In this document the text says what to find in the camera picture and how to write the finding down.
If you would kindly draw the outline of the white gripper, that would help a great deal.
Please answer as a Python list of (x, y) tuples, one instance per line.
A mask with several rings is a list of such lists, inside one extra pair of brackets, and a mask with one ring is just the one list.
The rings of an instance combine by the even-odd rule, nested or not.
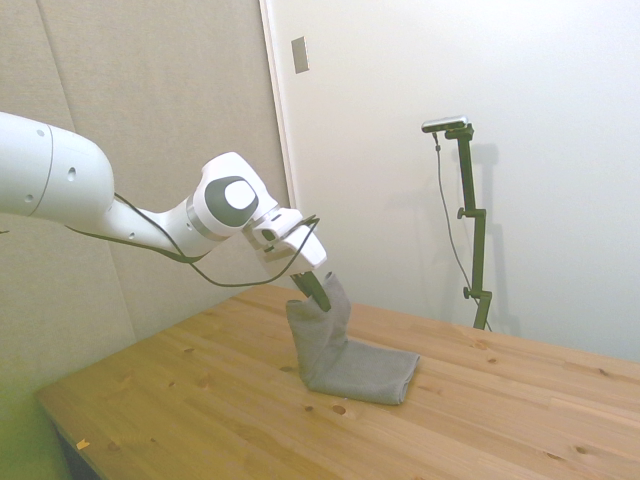
[(260, 249), (257, 257), (271, 277), (292, 275), (296, 287), (323, 312), (331, 309), (322, 283), (312, 272), (327, 260), (327, 253), (309, 226), (299, 226), (273, 245)]

